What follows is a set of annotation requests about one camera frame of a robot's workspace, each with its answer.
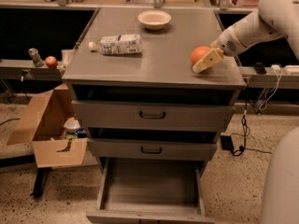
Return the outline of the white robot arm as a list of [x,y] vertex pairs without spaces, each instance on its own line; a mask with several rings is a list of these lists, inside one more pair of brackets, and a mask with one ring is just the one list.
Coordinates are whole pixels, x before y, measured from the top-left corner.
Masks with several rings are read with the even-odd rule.
[[[258,8],[224,30],[198,57],[191,57],[199,74],[261,42],[284,37],[299,59],[298,0],[259,0]],[[269,162],[260,224],[299,224],[299,128],[286,133]]]

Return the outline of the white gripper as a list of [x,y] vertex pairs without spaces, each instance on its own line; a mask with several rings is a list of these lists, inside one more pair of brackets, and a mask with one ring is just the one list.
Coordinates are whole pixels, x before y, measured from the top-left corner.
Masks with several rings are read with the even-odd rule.
[[219,37],[210,44],[210,47],[210,50],[204,57],[195,65],[192,65],[194,73],[199,74],[215,64],[220,63],[224,55],[236,56],[247,49],[237,38],[234,25],[225,29]]

